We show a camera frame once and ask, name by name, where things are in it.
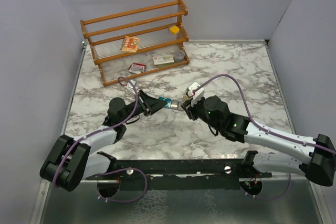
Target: yellow object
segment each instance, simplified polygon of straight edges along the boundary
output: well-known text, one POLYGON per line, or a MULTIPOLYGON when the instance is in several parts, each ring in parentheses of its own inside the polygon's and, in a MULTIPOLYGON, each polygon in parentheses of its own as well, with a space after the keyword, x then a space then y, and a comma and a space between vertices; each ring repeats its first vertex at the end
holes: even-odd
POLYGON ((177 26, 171 26, 171 27, 169 28, 169 31, 170 31, 172 34, 176 35, 176 34, 178 34, 178 33, 180 32, 180 29, 179 29, 177 26))

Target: orange notebook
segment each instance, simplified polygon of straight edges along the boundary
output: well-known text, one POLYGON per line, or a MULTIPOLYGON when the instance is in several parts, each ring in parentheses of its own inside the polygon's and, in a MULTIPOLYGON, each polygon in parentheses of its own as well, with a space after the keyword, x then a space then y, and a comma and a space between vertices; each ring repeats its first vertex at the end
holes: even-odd
POLYGON ((138 50, 139 41, 139 38, 126 36, 120 50, 123 52, 136 52, 138 50))

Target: marble table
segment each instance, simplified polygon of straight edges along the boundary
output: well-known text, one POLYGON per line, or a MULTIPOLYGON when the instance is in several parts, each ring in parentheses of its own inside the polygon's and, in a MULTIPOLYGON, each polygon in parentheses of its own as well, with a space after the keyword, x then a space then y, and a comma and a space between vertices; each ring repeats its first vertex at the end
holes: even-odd
MULTIPOLYGON (((155 55, 169 54, 169 47, 145 55, 106 63, 107 78, 125 76, 132 62, 152 64, 155 55)), ((184 90, 193 82, 205 82, 219 73, 229 73, 240 83, 254 118, 268 126, 291 132, 288 117, 264 43, 186 43, 190 64, 137 78, 138 89, 153 97, 182 100, 184 90)), ((219 78, 205 88, 205 97, 217 95, 229 109, 247 115, 235 84, 219 78)), ((66 134, 77 136, 98 128, 107 115, 109 101, 132 99, 119 84, 103 87, 90 48, 83 60, 73 98, 66 134)), ((104 151, 118 159, 192 159, 242 158, 248 150, 269 152, 261 146, 231 142, 213 136, 201 120, 191 121, 184 112, 163 109, 150 117, 127 126, 123 139, 104 151)))

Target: marble tabletop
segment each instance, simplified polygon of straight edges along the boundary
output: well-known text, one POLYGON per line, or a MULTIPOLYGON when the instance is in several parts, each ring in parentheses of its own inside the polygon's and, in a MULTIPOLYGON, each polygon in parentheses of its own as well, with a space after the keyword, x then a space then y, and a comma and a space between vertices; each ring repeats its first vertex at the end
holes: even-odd
MULTIPOLYGON (((174 52, 164 48, 132 57, 152 61, 154 55, 174 52)), ((279 88, 264 43, 185 43, 189 65, 137 78, 137 88, 153 97, 182 100, 193 82, 205 82, 219 73, 231 74, 240 83, 253 117, 268 126, 291 132, 279 88)), ((127 72, 126 60, 106 63, 111 75, 127 72)), ((205 87, 205 97, 217 95, 230 111, 247 115, 239 91, 228 78, 218 78, 205 87)), ((98 67, 87 47, 68 119, 66 134, 78 136, 98 128, 109 101, 122 97, 132 101, 119 84, 103 87, 98 67)), ((213 136, 201 120, 191 121, 181 111, 162 109, 127 126, 122 140, 101 149, 118 159, 242 158, 248 150, 270 152, 262 146, 231 142, 213 136)))

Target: teal object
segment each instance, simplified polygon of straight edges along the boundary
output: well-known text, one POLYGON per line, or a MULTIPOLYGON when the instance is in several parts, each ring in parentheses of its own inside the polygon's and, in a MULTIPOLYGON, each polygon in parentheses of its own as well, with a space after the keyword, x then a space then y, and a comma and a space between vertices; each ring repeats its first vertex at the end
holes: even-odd
POLYGON ((159 97, 159 100, 167 102, 167 104, 164 106, 165 108, 170 109, 172 107, 172 99, 159 97))

